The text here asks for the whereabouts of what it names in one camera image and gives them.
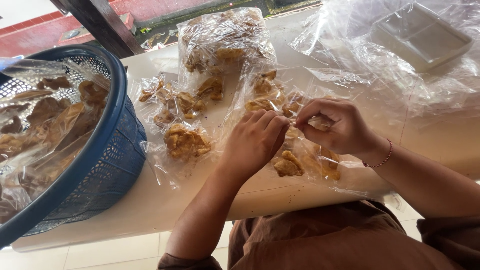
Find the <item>hand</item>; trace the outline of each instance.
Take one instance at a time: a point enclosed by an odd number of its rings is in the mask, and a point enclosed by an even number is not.
[[[327,117],[334,124],[318,130],[307,123],[314,116]],[[363,155],[388,143],[367,127],[357,107],[345,99],[314,98],[301,109],[296,122],[308,140],[340,155]]]
[[[233,128],[218,170],[244,184],[280,149],[290,122],[275,111],[247,112]]]

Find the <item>basket rim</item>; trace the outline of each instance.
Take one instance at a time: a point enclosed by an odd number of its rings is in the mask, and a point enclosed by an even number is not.
[[[106,65],[110,72],[110,91],[105,109],[92,135],[67,169],[40,196],[0,225],[0,249],[34,228],[76,189],[84,179],[78,175],[86,176],[95,166],[120,121],[127,97],[127,76],[120,60],[107,50],[92,45],[66,45],[38,52],[26,59],[54,61],[73,56],[100,58]],[[0,74],[0,85],[10,79]]]

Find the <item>person's left hand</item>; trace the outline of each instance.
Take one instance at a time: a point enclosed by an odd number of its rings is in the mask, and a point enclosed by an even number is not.
[[[244,184],[280,149],[289,124],[272,110],[247,112],[233,128],[217,169]]]

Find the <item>clear plastic container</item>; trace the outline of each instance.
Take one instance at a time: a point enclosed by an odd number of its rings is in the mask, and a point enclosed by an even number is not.
[[[473,44],[472,38],[418,3],[407,4],[375,22],[371,37],[419,73],[452,61]]]

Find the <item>blue plastic basket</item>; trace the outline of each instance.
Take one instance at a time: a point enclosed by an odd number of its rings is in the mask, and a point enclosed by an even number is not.
[[[127,193],[142,171],[145,155],[139,142],[146,140],[145,129],[127,96],[127,77],[120,60],[89,45],[53,48],[28,58],[61,61],[67,57],[76,63],[88,61],[111,79],[105,110],[70,166],[37,199],[0,225],[0,249],[19,237],[103,212]],[[29,85],[0,74],[0,98],[29,89]]]

